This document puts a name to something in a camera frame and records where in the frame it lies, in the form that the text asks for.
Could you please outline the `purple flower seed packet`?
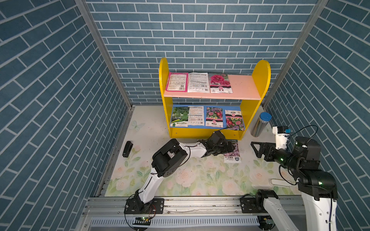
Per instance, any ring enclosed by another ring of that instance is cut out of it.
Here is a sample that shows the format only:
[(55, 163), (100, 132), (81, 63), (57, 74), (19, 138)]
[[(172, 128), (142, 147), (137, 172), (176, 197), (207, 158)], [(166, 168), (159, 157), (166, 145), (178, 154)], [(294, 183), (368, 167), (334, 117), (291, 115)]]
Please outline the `purple flower seed packet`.
[(224, 154), (224, 163), (239, 164), (241, 163), (241, 156), (239, 152), (238, 140), (231, 140), (231, 144), (233, 145), (233, 151)]

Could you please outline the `magenta hollyhock seed packet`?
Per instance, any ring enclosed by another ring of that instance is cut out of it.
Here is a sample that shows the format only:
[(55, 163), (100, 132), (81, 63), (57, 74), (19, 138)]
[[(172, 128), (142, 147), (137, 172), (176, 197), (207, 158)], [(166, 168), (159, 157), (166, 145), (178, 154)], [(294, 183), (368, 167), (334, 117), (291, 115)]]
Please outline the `magenta hollyhock seed packet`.
[(208, 77), (209, 77), (210, 92), (212, 94), (219, 94), (219, 93), (232, 94), (233, 93), (228, 74), (209, 73)]

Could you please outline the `white text seed packet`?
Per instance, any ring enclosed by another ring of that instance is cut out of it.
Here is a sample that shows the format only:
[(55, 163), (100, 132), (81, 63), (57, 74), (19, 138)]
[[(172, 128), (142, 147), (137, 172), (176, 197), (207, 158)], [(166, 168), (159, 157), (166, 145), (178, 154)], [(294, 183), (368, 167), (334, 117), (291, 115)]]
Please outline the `white text seed packet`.
[(189, 73), (188, 92), (210, 93), (208, 73)]

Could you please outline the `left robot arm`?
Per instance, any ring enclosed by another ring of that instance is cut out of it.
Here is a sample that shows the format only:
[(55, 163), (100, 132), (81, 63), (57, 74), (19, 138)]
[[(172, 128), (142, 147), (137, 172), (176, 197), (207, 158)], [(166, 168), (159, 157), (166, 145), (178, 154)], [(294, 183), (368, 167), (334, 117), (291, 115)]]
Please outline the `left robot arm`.
[(228, 140), (221, 131), (215, 131), (210, 138), (195, 143), (183, 143), (171, 139), (152, 157), (149, 177), (143, 187), (126, 200), (125, 214), (163, 213), (163, 199), (155, 199), (155, 194), (163, 180), (184, 165), (190, 158), (225, 155), (235, 151), (236, 143)]

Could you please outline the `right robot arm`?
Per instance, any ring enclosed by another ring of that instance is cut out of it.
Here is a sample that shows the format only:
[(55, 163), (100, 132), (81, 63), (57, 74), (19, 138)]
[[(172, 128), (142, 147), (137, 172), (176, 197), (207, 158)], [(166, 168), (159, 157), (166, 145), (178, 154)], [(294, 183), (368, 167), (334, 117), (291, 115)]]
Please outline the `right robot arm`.
[[(276, 162), (290, 172), (304, 203), (306, 225), (309, 231), (335, 231), (337, 183), (334, 177), (319, 169), (321, 146), (311, 138), (297, 137), (292, 152), (283, 148), (285, 142), (252, 142), (257, 158)], [(259, 219), (260, 229), (296, 231), (298, 228), (283, 209), (273, 190), (258, 190), (255, 197), (240, 198), (242, 213), (265, 213)]]

